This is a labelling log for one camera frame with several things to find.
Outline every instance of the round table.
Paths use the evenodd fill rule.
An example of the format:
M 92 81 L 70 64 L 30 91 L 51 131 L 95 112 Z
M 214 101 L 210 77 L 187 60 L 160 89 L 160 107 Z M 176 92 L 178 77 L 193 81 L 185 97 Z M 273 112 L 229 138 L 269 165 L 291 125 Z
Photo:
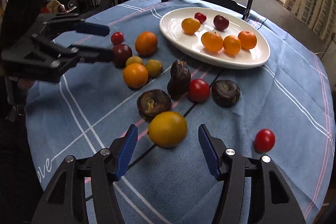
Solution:
M 174 48 L 160 33 L 159 20 L 182 7 L 208 7 L 241 17 L 228 9 L 199 0 L 131 0 L 88 19 L 106 24 L 110 34 L 121 31 L 136 55 L 134 41 L 143 31 L 158 37 L 152 59 L 163 63 L 164 73 L 139 91 L 123 82 L 122 70 L 113 64 L 79 64 L 59 84 L 39 82 L 29 91 L 26 106 L 28 140 L 38 178 L 45 189 L 67 155 L 92 156 L 125 134 L 130 124 L 139 130 L 132 167 L 115 184 L 125 223 L 211 223 L 222 182 L 210 175 L 198 141 L 198 127 L 205 123 L 213 137 L 243 156 L 260 158 L 253 139 L 262 128 L 276 134 L 268 153 L 293 191 L 308 224 L 322 206 L 331 175 L 335 121 L 328 78 L 320 60 L 291 35 L 251 12 L 248 23 L 268 40 L 271 56 L 259 68 L 229 70 L 194 60 Z M 55 39 L 70 44 L 111 48 L 110 37 L 76 32 Z M 156 147 L 147 136 L 148 123 L 138 114 L 136 101 L 146 90 L 166 91 L 169 69 L 184 60 L 192 78 L 207 83 L 229 79 L 241 88 L 241 99 L 232 108 L 217 106 L 210 97 L 193 106 L 187 97 L 172 104 L 186 116 L 186 139 L 174 149 Z M 250 181 L 245 183 L 246 196 Z M 87 207 L 95 223 L 90 179 L 86 179 Z M 241 223 L 247 222 L 249 198 L 244 200 Z

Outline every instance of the black robotic claw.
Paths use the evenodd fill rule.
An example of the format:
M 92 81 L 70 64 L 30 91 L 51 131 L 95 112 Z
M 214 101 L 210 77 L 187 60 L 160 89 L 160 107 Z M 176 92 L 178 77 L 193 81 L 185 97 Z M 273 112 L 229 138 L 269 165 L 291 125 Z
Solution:
M 110 28 L 85 22 L 78 14 L 52 15 L 36 21 L 45 0 L 9 0 L 0 35 L 1 65 L 8 76 L 59 82 L 78 62 L 111 62 L 110 49 L 84 46 L 64 48 L 51 42 L 62 32 L 107 36 Z
M 224 180 L 212 224 L 239 224 L 245 177 L 252 178 L 248 224 L 305 224 L 299 204 L 269 156 L 243 157 L 211 137 L 204 124 L 198 138 L 211 175 Z
M 92 196 L 98 224 L 124 224 L 113 182 L 127 171 L 138 129 L 131 125 L 125 137 L 115 139 L 92 157 L 65 157 L 49 182 L 31 224 L 88 224 L 84 178 L 91 177 Z

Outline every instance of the silver bolt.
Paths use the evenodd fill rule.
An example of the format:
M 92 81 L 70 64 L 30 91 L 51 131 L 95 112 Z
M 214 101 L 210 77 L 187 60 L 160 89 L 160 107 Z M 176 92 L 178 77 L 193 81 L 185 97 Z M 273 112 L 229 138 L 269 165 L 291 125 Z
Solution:
M 52 67 L 52 68 L 57 68 L 57 67 L 59 66 L 59 64 L 60 64 L 60 62 L 57 61 L 57 60 L 55 60 L 55 61 L 53 61 L 53 62 L 50 64 L 50 67 Z
M 71 155 L 65 157 L 65 161 L 66 161 L 66 162 L 72 162 L 73 160 L 74 160 L 74 157 L 71 156 Z
M 100 151 L 100 154 L 103 155 L 103 156 L 107 156 L 109 153 L 110 153 L 110 150 L 108 148 L 103 148 Z
M 71 48 L 71 50 L 70 50 L 70 52 L 72 52 L 72 53 L 76 53 L 76 52 L 78 52 L 78 51 L 79 51 L 79 49 L 76 48 L 76 47 L 73 47 L 73 48 Z
M 228 154 L 229 156 L 233 156 L 236 151 L 234 151 L 232 148 L 228 148 L 227 150 L 225 150 L 225 153 Z
M 269 156 L 262 156 L 262 161 L 265 163 L 269 163 L 271 161 L 271 158 Z

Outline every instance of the white plate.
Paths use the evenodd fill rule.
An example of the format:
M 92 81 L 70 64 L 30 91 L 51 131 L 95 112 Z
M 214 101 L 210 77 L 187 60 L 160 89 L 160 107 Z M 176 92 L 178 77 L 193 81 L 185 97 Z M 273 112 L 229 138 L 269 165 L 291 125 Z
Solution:
M 182 30 L 181 23 L 185 18 L 193 18 L 197 12 L 205 14 L 207 20 L 194 35 L 186 35 Z M 217 15 L 226 16 L 230 22 L 229 27 L 224 32 L 215 30 L 213 19 Z M 255 68 L 266 63 L 270 55 L 266 39 L 250 24 L 232 15 L 210 8 L 181 8 L 168 12 L 160 20 L 160 30 L 175 47 L 185 54 L 218 67 L 232 69 Z M 251 31 L 257 37 L 257 45 L 249 51 L 241 50 L 235 57 L 226 55 L 224 49 L 218 53 L 208 52 L 201 42 L 201 36 L 205 32 L 213 30 L 223 38 L 228 35 L 238 36 L 241 31 Z

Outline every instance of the plate rim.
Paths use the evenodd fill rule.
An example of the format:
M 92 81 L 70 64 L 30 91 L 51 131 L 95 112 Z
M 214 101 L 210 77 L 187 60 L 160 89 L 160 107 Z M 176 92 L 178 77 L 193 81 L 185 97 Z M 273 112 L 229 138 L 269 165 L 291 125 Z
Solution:
M 181 43 L 178 43 L 176 41 L 173 41 L 173 39 L 171 38 L 171 36 L 166 36 L 165 32 L 163 31 L 163 20 L 166 16 L 168 16 L 170 13 L 172 12 L 175 12 L 177 10 L 189 10 L 189 9 L 205 9 L 205 10 L 213 10 L 213 11 L 217 11 L 219 13 L 223 13 L 225 15 L 228 15 L 229 17 L 234 17 L 235 19 L 239 20 L 239 21 L 242 21 L 244 22 L 244 24 L 247 24 L 249 25 L 250 27 L 252 27 L 249 23 L 247 23 L 246 21 L 234 16 L 234 15 L 231 15 L 231 14 L 228 14 L 226 12 L 223 12 L 223 11 L 220 11 L 220 10 L 216 10 L 216 9 L 212 9 L 212 8 L 206 8 L 206 7 L 183 7 L 183 8 L 178 8 L 178 9 L 174 9 L 174 10 L 171 10 L 169 12 L 167 12 L 166 14 L 164 14 L 162 16 L 162 18 L 160 19 L 160 22 L 159 22 L 159 27 L 160 27 L 160 31 L 161 33 L 164 35 L 164 37 L 169 40 L 170 43 L 172 43 L 175 47 L 177 47 L 179 50 L 181 50 L 182 52 L 183 49 L 185 49 L 186 51 L 189 51 L 189 48 L 188 47 L 184 47 Z M 236 61 L 231 61 L 231 60 L 225 60 L 225 59 L 219 59 L 217 57 L 214 57 L 214 56 L 211 56 L 211 55 L 207 55 L 205 53 L 195 53 L 195 54 L 190 54 L 189 52 L 184 52 L 185 54 L 189 55 L 189 56 L 192 56 L 193 58 L 195 59 L 198 59 L 197 57 L 195 56 L 201 56 L 201 58 L 204 58 L 204 59 L 207 59 L 207 61 L 214 61 L 214 62 L 218 62 L 218 63 L 221 63 L 222 65 L 219 66 L 218 64 L 214 64 L 214 63 L 211 63 L 211 65 L 215 65 L 215 66 L 219 66 L 219 67 L 227 67 L 225 65 L 229 65 L 230 67 L 235 67 L 235 69 L 249 69 L 249 68 L 256 68 L 256 67 L 260 67 L 262 66 L 263 64 L 265 64 L 269 57 L 270 57 L 270 46 L 269 46 L 269 43 L 268 41 L 266 40 L 266 38 L 257 30 L 255 29 L 258 34 L 265 40 L 266 44 L 267 44 L 267 48 L 268 48 L 268 56 L 265 58 L 264 61 L 262 62 L 258 62 L 258 63 L 254 63 L 254 64 L 251 64 L 251 63 L 243 63 L 243 62 L 236 62 Z

